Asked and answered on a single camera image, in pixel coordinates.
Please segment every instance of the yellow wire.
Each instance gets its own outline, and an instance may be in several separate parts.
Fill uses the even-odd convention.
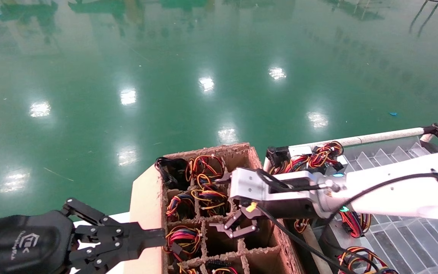
[[[232,273],[229,269],[226,269],[226,268],[217,268],[216,271],[215,271],[215,273],[216,273],[217,271],[227,271],[227,272],[229,272],[229,273]]]

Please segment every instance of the white robotic arm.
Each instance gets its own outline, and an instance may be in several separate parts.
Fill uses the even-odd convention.
[[[438,174],[438,153],[351,172],[345,177],[308,171],[266,175],[237,168],[231,174],[231,197],[261,204],[275,218],[309,218],[312,213],[327,218],[357,194],[382,182],[415,174]],[[403,179],[379,187],[352,201],[348,208],[358,213],[438,218],[436,177]]]
[[[346,177],[327,178],[325,183],[338,185],[340,191],[319,191],[319,206],[323,212],[331,213],[349,198],[382,182],[427,173],[438,174],[438,153],[351,172]],[[358,213],[438,219],[438,181],[434,177],[417,177],[394,182],[364,194],[350,207]]]

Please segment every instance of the bundled cable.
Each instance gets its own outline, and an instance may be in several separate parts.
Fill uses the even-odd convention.
[[[350,248],[347,248],[347,251],[354,254],[362,255],[363,257],[367,258],[374,264],[378,262],[381,265],[381,268],[378,269],[372,269],[371,264],[366,265],[366,269],[363,272],[364,274],[376,274],[376,273],[383,273],[383,274],[398,274],[394,269],[390,269],[386,263],[381,260],[374,252],[371,250],[360,247],[360,246],[351,246]],[[361,263],[362,260],[359,257],[355,257],[352,254],[349,254],[347,252],[342,253],[338,257],[339,259],[339,265],[347,267],[347,269],[354,272],[354,268],[356,267],[356,264]],[[339,270],[339,274],[345,274],[345,272]]]
[[[371,214],[358,214],[354,211],[339,212],[342,217],[344,228],[351,232],[351,236],[359,238],[363,236],[371,226]]]
[[[315,147],[313,154],[310,156],[309,168],[323,167],[326,163],[336,165],[339,162],[334,158],[344,153],[344,147],[337,141],[332,141],[322,147]]]
[[[198,228],[176,226],[165,236],[165,239],[167,246],[163,247],[163,250],[172,253],[179,262],[182,262],[197,253],[202,234]]]
[[[199,201],[200,209],[205,210],[209,217],[215,215],[226,215],[229,209],[227,196],[217,190],[214,185],[207,186],[208,189],[194,189],[190,194]]]
[[[290,164],[285,169],[285,173],[306,169],[306,163],[309,162],[310,158],[311,156],[308,154],[293,156],[290,158]]]
[[[175,195],[165,212],[169,221],[175,222],[194,217],[194,198],[189,193]]]
[[[295,220],[294,228],[298,233],[303,233],[309,225],[310,219]]]
[[[224,171],[222,159],[214,155],[201,155],[188,161],[186,180],[196,180],[199,185],[212,184],[214,180],[224,176]]]
[[[187,190],[190,186],[190,182],[186,179],[187,166],[187,161],[181,158],[158,157],[155,160],[155,168],[160,172],[163,183],[169,189]]]

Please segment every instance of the cardboard edge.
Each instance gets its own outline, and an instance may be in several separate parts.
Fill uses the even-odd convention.
[[[163,212],[163,188],[160,173],[154,166],[149,167],[134,182],[129,211],[129,222],[139,222],[143,229],[157,229],[165,226]],[[139,269],[143,273],[164,273],[167,269],[162,248],[145,249],[137,260],[125,262],[125,273],[133,273]]]

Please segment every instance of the metal frame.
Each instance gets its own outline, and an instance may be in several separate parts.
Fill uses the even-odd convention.
[[[343,146],[353,146],[353,145],[382,142],[387,140],[394,140],[394,139],[413,137],[413,136],[420,136],[420,141],[422,143],[428,143],[430,142],[431,139],[433,139],[434,136],[438,138],[438,124],[433,123],[431,126],[427,126],[427,127],[417,127],[417,128],[410,128],[410,129],[390,131],[390,132],[380,132],[370,135],[360,135],[360,136],[347,137],[347,138],[335,139],[335,140],[340,142]],[[312,149],[315,146],[319,146],[330,141],[332,140],[294,145],[284,148],[288,148],[289,151],[292,151],[295,148],[298,149],[299,147],[309,146]],[[265,157],[263,170],[268,171],[270,169],[271,169],[270,160],[267,157]],[[308,226],[308,228],[303,232],[303,236],[306,239],[307,238],[316,239],[315,234],[310,226]],[[332,270],[329,267],[325,266],[325,262],[323,262],[322,260],[316,260],[317,257],[315,255],[313,255],[313,258],[320,274],[332,274]]]

